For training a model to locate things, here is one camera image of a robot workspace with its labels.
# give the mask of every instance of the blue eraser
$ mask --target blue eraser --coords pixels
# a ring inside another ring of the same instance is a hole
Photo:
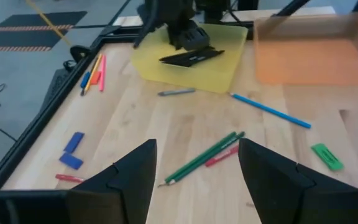
[[[82,137],[84,137],[84,133],[76,132],[71,137],[70,141],[67,143],[66,148],[64,149],[67,153],[73,153],[80,143]]]
[[[80,85],[81,88],[86,87],[86,84],[88,83],[88,80],[90,79],[90,77],[91,77],[91,72],[85,73],[85,75],[84,75],[84,77],[82,78],[82,81],[81,81],[81,85]]]
[[[82,163],[84,163],[81,159],[69,154],[69,153],[64,153],[61,157],[60,157],[60,162],[68,165],[69,167],[78,170]]]

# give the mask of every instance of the green pencil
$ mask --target green pencil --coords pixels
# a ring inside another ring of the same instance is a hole
[[[214,150],[210,151],[203,158],[201,158],[196,163],[189,166],[186,170],[184,170],[180,174],[176,175],[173,179],[171,179],[169,182],[166,182],[163,185],[173,185],[173,184],[177,183],[179,180],[182,180],[182,178],[186,177],[189,173],[193,172],[199,166],[202,166],[206,161],[210,160],[212,157],[216,156],[218,153],[223,151],[225,148],[229,147],[231,144],[235,143],[240,138],[243,138],[245,135],[246,135],[245,132],[243,132],[243,131],[240,132],[238,135],[234,136],[228,142],[226,142],[225,144],[221,145],[220,147],[217,147]]]
[[[194,158],[192,161],[188,162],[186,165],[184,165],[183,167],[179,168],[176,172],[174,172],[173,174],[169,175],[167,178],[165,178],[164,183],[160,184],[161,185],[167,185],[175,176],[179,175],[181,172],[183,172],[184,170],[186,170],[187,168],[189,168],[190,166],[192,166],[193,164],[195,164],[198,160],[200,160],[201,158],[203,158],[205,155],[207,155],[209,152],[213,151],[214,149],[216,149],[219,146],[222,146],[223,144],[225,144],[227,141],[229,141],[230,139],[232,139],[234,136],[236,136],[236,132],[233,131],[232,133],[228,134],[226,137],[222,138],[219,142],[217,142],[215,145],[211,146],[209,149],[207,149],[205,152],[201,153],[199,156],[197,156],[196,158]]]

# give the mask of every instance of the blue pen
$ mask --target blue pen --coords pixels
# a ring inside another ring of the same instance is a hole
[[[81,89],[82,89],[82,91],[81,91],[81,96],[84,95],[84,89],[85,89],[85,87],[86,87],[86,84],[87,84],[88,81],[90,80],[90,77],[91,77],[91,73],[90,73],[90,72],[87,72],[87,73],[85,73],[84,77],[82,78],[81,85],[80,85],[80,87],[81,87]]]
[[[262,104],[260,104],[258,102],[255,102],[255,101],[252,101],[250,99],[247,99],[247,98],[245,98],[245,97],[243,97],[241,95],[238,95],[238,94],[235,94],[235,93],[230,93],[230,95],[233,98],[235,98],[235,99],[237,99],[239,101],[243,101],[244,103],[248,103],[248,104],[250,104],[250,105],[252,105],[254,107],[257,107],[257,108],[262,109],[262,110],[264,110],[266,112],[272,113],[272,114],[274,114],[276,116],[279,116],[279,117],[281,117],[283,119],[286,119],[287,121],[291,121],[292,123],[300,125],[300,126],[302,126],[304,128],[311,128],[311,125],[306,123],[306,122],[304,122],[304,121],[301,121],[299,119],[293,118],[293,117],[291,117],[291,116],[289,116],[287,114],[281,113],[281,112],[279,112],[279,111],[277,111],[275,109],[271,109],[271,108],[269,108],[269,107],[267,107],[265,105],[262,105]]]

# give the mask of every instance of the red pen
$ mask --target red pen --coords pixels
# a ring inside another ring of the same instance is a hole
[[[236,145],[233,148],[223,151],[222,153],[218,154],[216,157],[206,161],[205,166],[210,167],[214,165],[215,163],[224,160],[225,158],[237,153],[239,151],[239,146]]]
[[[65,180],[65,181],[70,181],[70,182],[76,182],[76,183],[82,183],[84,182],[84,178],[81,177],[74,177],[71,175],[64,175],[64,174],[56,174],[56,179],[59,180]]]

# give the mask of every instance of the green eraser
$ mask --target green eraser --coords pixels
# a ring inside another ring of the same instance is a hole
[[[342,162],[337,157],[335,157],[330,150],[328,150],[326,145],[316,144],[311,148],[331,170],[343,169]]]

